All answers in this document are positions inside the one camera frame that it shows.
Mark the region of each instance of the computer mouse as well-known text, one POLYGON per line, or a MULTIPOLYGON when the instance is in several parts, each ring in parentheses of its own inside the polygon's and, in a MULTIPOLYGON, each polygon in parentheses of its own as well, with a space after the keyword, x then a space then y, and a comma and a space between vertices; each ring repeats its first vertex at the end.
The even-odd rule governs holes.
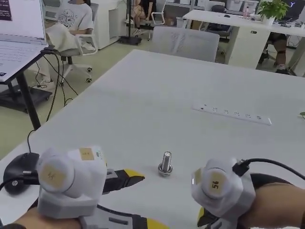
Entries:
MULTIPOLYGON (((5 168, 3 181, 23 175, 23 171, 33 171, 39 159, 39 154, 25 153, 15 157, 5 168)), ((29 185, 25 185, 22 180, 13 180, 7 183, 4 188, 11 195, 18 195, 24 192, 29 185)))

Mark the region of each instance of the laptop keyboard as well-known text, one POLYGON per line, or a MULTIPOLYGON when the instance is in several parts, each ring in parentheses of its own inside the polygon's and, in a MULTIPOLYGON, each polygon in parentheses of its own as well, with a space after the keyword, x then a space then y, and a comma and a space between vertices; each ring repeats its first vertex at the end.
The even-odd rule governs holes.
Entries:
POLYGON ((36 51, 36 49, 0 45, 0 62, 1 61, 21 62, 33 51, 36 51))

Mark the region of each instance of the power outlet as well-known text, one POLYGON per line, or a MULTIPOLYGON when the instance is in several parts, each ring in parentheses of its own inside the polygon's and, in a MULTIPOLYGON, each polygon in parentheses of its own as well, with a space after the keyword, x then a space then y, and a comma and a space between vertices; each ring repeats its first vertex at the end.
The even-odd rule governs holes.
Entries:
POLYGON ((222 115, 227 116, 231 118, 237 118, 241 120, 246 120, 254 123, 261 123, 265 125, 271 125, 271 120, 268 117, 263 117, 260 115, 254 115, 254 114, 243 114, 238 111, 230 111, 227 109, 222 109, 220 107, 215 106, 208 106, 206 104, 195 104, 193 105, 193 109, 197 111, 203 111, 208 112, 215 115, 222 115))

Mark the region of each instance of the metal bolt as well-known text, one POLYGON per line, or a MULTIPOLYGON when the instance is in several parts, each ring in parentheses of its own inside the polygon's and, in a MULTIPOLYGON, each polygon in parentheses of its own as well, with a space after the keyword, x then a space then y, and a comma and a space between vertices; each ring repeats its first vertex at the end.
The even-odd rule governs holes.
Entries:
POLYGON ((163 161, 158 166, 158 171, 162 176, 169 176, 172 173, 173 167, 171 165, 171 159, 171 152, 165 152, 163 155, 163 161))

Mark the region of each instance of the laptop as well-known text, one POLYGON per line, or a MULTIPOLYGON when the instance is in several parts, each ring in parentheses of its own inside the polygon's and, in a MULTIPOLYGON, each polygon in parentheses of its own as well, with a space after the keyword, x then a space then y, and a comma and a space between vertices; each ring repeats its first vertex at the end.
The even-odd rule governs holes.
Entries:
POLYGON ((0 1, 0 82, 48 47, 41 0, 0 1))

